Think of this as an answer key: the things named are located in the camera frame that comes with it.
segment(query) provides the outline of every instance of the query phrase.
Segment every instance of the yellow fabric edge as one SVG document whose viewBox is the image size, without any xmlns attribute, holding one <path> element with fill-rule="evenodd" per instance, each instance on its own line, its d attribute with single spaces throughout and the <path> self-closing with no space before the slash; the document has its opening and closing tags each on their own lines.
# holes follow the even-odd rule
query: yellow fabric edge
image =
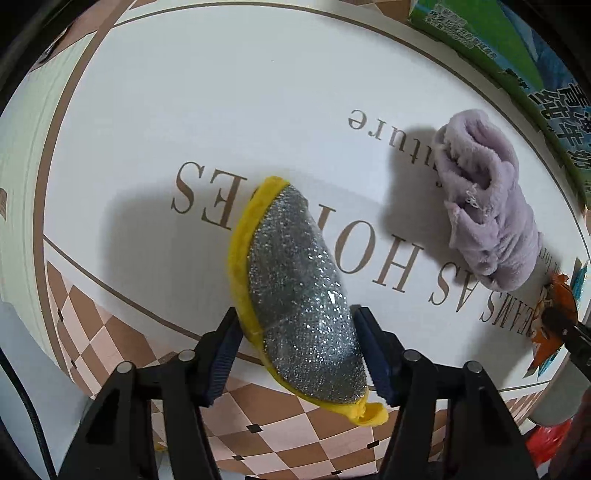
<svg viewBox="0 0 591 480">
<path fill-rule="evenodd" d="M 288 185 L 289 182 L 279 177 L 265 179 L 246 206 L 230 240 L 228 253 L 230 290 L 236 304 L 240 323 L 243 326 L 242 330 L 250 343 L 259 351 L 261 360 L 269 373 L 286 390 L 314 405 L 344 415 L 356 425 L 381 425 L 388 420 L 388 412 L 381 403 L 367 403 L 369 389 L 366 389 L 365 394 L 353 404 L 337 404 L 309 397 L 287 383 L 275 370 L 264 353 L 262 329 L 256 318 L 248 291 L 248 252 L 251 247 L 252 237 L 261 219 L 273 200 Z"/>
</svg>

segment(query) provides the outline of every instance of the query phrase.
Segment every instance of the black wire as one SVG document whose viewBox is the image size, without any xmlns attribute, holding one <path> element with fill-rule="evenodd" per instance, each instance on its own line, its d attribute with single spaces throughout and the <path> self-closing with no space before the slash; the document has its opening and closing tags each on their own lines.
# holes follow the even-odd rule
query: black wire
<svg viewBox="0 0 591 480">
<path fill-rule="evenodd" d="M 41 450 L 43 463 L 45 463 L 45 468 L 47 469 L 47 474 L 49 475 L 50 480 L 57 480 L 56 469 L 53 466 L 49 447 L 47 446 L 47 440 L 43 434 L 43 428 L 41 427 L 41 422 L 39 421 L 39 417 L 37 416 L 33 402 L 31 402 L 31 399 L 27 394 L 27 390 L 25 390 L 25 387 L 21 383 L 21 379 L 18 378 L 18 375 L 12 368 L 8 358 L 6 358 L 6 355 L 4 355 L 2 348 L 0 348 L 0 365 L 2 365 L 2 369 L 12 382 L 12 386 L 17 391 L 18 396 L 21 397 L 22 403 L 25 405 L 25 409 L 29 414 L 33 430 L 35 431 L 35 437 L 37 437 L 37 443 L 39 444 L 39 449 Z"/>
</svg>

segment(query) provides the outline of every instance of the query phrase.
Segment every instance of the purple cloth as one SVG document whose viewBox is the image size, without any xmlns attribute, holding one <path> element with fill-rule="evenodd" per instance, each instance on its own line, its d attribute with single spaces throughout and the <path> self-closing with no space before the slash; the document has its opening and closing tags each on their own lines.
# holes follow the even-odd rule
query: purple cloth
<svg viewBox="0 0 591 480">
<path fill-rule="evenodd" d="M 435 134 L 433 155 L 457 248 L 482 284 L 513 291 L 535 267 L 542 235 L 519 188 L 511 143 L 481 110 L 454 115 Z"/>
</svg>

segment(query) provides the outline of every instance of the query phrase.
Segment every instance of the brown and pink diamond pattern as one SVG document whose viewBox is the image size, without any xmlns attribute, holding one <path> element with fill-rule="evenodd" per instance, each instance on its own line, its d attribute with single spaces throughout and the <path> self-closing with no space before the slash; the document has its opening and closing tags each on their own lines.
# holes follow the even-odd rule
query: brown and pink diamond pattern
<svg viewBox="0 0 591 480">
<path fill-rule="evenodd" d="M 71 379 L 94 397 L 122 361 L 138 368 L 176 353 L 111 315 L 51 263 L 47 279 L 54 325 Z M 520 423 L 541 393 L 509 400 Z M 152 402 L 157 449 L 166 448 L 162 402 Z M 341 415 L 298 397 L 230 377 L 203 421 L 218 467 L 267 480 L 351 478 L 375 473 L 388 446 L 397 411 L 379 427 L 356 427 Z M 446 410 L 436 412 L 431 458 L 445 437 Z"/>
</svg>

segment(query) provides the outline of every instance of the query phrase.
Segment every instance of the metal screw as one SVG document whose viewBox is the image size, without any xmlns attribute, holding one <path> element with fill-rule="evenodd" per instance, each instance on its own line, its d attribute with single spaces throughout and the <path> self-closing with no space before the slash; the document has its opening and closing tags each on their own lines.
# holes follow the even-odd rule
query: metal screw
<svg viewBox="0 0 591 480">
<path fill-rule="evenodd" d="M 193 352 L 192 350 L 183 350 L 178 355 L 178 359 L 181 362 L 189 362 L 193 360 L 193 358 L 195 358 L 195 352 Z"/>
<path fill-rule="evenodd" d="M 121 362 L 119 365 L 117 365 L 117 371 L 120 374 L 126 374 L 131 372 L 131 369 L 134 367 L 133 363 L 131 362 Z"/>
<path fill-rule="evenodd" d="M 421 354 L 416 350 L 406 350 L 403 356 L 409 362 L 418 362 L 421 359 Z"/>
<path fill-rule="evenodd" d="M 468 367 L 468 370 L 474 374 L 479 374 L 483 370 L 482 365 L 474 360 L 469 361 L 466 366 Z"/>
</svg>

